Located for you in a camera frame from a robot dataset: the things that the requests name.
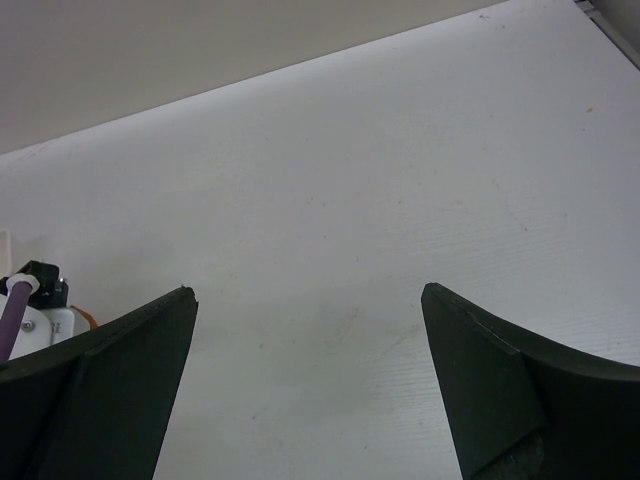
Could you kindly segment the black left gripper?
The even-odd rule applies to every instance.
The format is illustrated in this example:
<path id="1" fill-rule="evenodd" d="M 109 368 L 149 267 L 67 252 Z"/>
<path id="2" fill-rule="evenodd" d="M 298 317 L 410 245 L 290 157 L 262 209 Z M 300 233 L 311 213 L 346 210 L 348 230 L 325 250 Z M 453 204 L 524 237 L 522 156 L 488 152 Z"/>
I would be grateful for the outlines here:
<path id="1" fill-rule="evenodd" d="M 37 310 L 67 307 L 68 284 L 60 275 L 59 266 L 31 260 L 19 272 L 35 277 L 39 283 L 39 288 L 29 298 L 30 307 Z"/>

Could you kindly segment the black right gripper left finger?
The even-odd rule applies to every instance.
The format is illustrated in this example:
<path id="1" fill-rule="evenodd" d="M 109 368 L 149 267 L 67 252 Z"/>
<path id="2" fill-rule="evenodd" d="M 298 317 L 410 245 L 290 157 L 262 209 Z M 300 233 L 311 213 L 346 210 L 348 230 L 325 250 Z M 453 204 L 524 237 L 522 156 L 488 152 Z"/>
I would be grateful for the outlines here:
<path id="1" fill-rule="evenodd" d="M 180 287 L 2 364 L 2 478 L 152 478 L 197 311 Z"/>

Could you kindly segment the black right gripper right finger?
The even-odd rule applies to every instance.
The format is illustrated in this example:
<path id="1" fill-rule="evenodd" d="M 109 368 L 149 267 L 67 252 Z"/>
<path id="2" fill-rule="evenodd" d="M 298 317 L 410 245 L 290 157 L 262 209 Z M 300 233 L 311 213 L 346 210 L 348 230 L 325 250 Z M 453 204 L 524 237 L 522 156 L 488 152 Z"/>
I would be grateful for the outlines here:
<path id="1" fill-rule="evenodd" d="M 421 302 L 463 478 L 638 478 L 638 367 L 552 341 L 438 283 Z"/>

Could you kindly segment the orange triangular wood block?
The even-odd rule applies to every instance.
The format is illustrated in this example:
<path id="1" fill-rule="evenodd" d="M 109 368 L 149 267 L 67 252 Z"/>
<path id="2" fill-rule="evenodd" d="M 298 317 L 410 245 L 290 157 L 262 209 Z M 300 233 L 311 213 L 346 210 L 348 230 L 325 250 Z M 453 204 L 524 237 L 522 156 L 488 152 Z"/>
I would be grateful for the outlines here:
<path id="1" fill-rule="evenodd" d="M 75 314 L 78 314 L 79 316 L 81 316 L 84 321 L 87 323 L 88 328 L 90 330 L 94 330 L 97 329 L 99 327 L 99 324 L 96 322 L 96 320 L 94 319 L 94 317 L 89 314 L 88 312 L 76 307 L 76 306 L 71 306 L 71 309 L 74 311 Z"/>

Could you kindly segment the white plastic tray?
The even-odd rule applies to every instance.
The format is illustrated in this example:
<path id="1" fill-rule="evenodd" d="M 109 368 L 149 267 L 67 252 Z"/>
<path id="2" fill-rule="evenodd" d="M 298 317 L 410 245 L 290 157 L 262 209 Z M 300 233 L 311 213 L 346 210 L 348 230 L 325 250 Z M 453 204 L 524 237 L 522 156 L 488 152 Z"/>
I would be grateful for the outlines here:
<path id="1" fill-rule="evenodd" d="M 0 274 L 9 276 L 13 269 L 12 236 L 7 229 L 0 231 Z"/>

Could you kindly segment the right aluminium rail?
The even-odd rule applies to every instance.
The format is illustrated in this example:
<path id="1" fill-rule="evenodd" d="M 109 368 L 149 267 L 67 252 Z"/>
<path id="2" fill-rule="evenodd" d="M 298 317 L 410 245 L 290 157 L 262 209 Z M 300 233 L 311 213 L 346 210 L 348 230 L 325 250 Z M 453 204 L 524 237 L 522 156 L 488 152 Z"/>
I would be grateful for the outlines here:
<path id="1" fill-rule="evenodd" d="M 574 3 L 639 69 L 639 0 L 575 0 Z"/>

